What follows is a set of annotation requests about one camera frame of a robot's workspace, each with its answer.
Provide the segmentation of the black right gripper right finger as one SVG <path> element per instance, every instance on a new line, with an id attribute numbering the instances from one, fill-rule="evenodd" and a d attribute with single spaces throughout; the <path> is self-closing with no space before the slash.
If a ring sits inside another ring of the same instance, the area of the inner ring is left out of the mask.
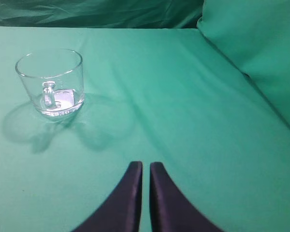
<path id="1" fill-rule="evenodd" d="M 154 232 L 220 232 L 184 196 L 163 163 L 150 164 L 149 208 Z"/>

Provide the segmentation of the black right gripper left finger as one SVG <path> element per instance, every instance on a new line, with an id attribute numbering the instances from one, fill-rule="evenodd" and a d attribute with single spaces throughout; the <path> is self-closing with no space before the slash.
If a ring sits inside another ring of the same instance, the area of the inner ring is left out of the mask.
<path id="1" fill-rule="evenodd" d="M 143 164 L 132 161 L 121 180 L 74 232 L 137 232 L 142 211 Z"/>

